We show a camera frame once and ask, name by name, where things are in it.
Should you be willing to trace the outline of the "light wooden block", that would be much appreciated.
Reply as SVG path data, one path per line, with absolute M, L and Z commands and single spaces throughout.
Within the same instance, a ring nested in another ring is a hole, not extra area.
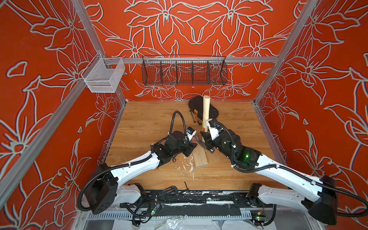
M 199 144 L 194 148 L 192 151 L 192 155 L 195 162 L 196 168 L 202 168 L 209 166 L 209 162 L 207 160 L 206 152 L 203 147 L 201 147 Z

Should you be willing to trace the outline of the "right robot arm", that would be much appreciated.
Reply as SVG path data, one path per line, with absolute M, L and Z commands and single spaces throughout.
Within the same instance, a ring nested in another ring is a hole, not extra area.
M 231 161 L 231 167 L 241 173 L 260 174 L 288 187 L 287 190 L 277 190 L 255 185 L 256 202 L 306 211 L 311 217 L 327 225 L 336 225 L 339 216 L 362 218 L 368 215 L 367 209 L 358 213 L 337 211 L 339 195 L 358 200 L 364 206 L 368 202 L 356 194 L 336 188 L 333 178 L 327 175 L 322 178 L 307 175 L 277 163 L 261 152 L 243 146 L 240 137 L 216 119 L 209 119 L 205 123 L 208 131 L 202 131 L 201 135 L 208 150 L 217 149 Z

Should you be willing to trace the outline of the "wooden handle claw hammer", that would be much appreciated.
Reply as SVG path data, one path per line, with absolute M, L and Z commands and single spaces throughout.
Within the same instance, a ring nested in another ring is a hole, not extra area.
M 203 96 L 203 111 L 202 111 L 202 131 L 208 131 L 207 120 L 209 120 L 209 109 L 210 109 L 210 96 Z M 200 136 L 195 136 L 195 140 L 197 144 L 204 149 L 204 151 L 208 151 L 205 145 L 204 139 Z

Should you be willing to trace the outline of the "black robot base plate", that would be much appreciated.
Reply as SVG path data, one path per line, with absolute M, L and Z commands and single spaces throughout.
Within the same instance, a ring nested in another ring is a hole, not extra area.
M 133 206 L 141 205 L 145 201 L 157 202 L 161 205 L 235 205 L 237 208 L 272 208 L 272 204 L 253 201 L 243 190 L 179 190 L 172 186 L 164 190 L 145 190 Z

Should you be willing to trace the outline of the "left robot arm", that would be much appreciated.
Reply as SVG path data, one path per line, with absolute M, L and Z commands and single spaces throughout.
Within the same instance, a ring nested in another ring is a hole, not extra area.
M 128 186 L 126 182 L 169 163 L 180 153 L 190 156 L 197 146 L 191 142 L 195 135 L 191 127 L 185 133 L 175 131 L 134 160 L 110 167 L 106 163 L 98 166 L 78 195 L 78 209 L 100 214 L 113 204 L 136 203 L 144 190 L 138 184 Z

